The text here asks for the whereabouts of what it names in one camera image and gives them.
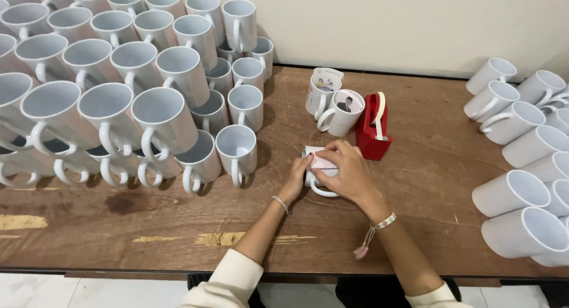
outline person's left hand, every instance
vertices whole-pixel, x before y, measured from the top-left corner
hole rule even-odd
[[[281,191],[276,195],[281,198],[281,200],[290,206],[298,195],[301,193],[302,187],[304,187],[303,176],[306,168],[310,166],[310,163],[314,159],[314,155],[310,153],[306,158],[297,158],[294,160],[293,165],[290,167],[290,174],[287,180],[284,182],[284,186]]]

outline table surface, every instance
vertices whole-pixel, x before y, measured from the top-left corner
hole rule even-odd
[[[257,170],[243,188],[233,187],[225,173],[197,195],[185,193],[181,176],[159,190],[134,180],[115,189],[100,176],[86,187],[54,178],[32,189],[0,187],[0,268],[213,270],[279,190],[303,146],[336,139],[319,133],[304,108],[312,70],[274,67],[273,73],[265,84]],[[383,160],[367,164],[441,275],[569,277],[569,268],[504,259],[482,239],[486,217],[471,192],[511,167],[501,146],[465,116],[462,107],[472,95],[463,81],[348,72],[343,84],[364,96],[385,93],[393,143]],[[347,139],[355,144],[353,133]],[[272,273],[392,274],[377,240],[366,258],[354,259],[368,225],[353,203],[305,187],[263,267]]]

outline cream sweater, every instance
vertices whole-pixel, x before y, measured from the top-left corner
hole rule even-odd
[[[192,288],[179,308],[244,308],[263,274],[263,268],[243,254],[230,249],[210,281]],[[445,283],[439,289],[417,297],[406,297],[413,308],[471,308],[455,300]]]

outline person's right hand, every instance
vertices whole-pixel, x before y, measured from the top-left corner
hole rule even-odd
[[[348,141],[336,140],[327,144],[324,150],[316,152],[316,156],[338,166],[338,174],[334,177],[320,169],[312,169],[312,173],[328,189],[355,202],[373,222],[380,222],[391,215],[383,195],[374,186],[358,147]]]

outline string bracelet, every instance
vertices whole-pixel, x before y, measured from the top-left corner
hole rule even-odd
[[[275,199],[277,202],[280,202],[281,205],[283,205],[284,207],[284,211],[286,211],[286,214],[288,215],[288,206],[285,205],[285,203],[281,200],[281,198],[277,197],[277,196],[273,196],[273,199]]]
[[[395,218],[397,218],[397,216],[395,216],[395,213],[392,212],[391,215],[387,217],[387,219],[385,219],[384,221],[380,222],[375,226],[372,225],[369,226],[369,231],[367,231],[367,234],[365,235],[364,243],[362,244],[361,247],[354,250],[354,254],[356,255],[356,260],[361,260],[367,254],[367,250],[369,250],[369,243],[372,242],[373,236],[375,235],[375,230],[385,228],[391,225],[391,223],[395,221]]]

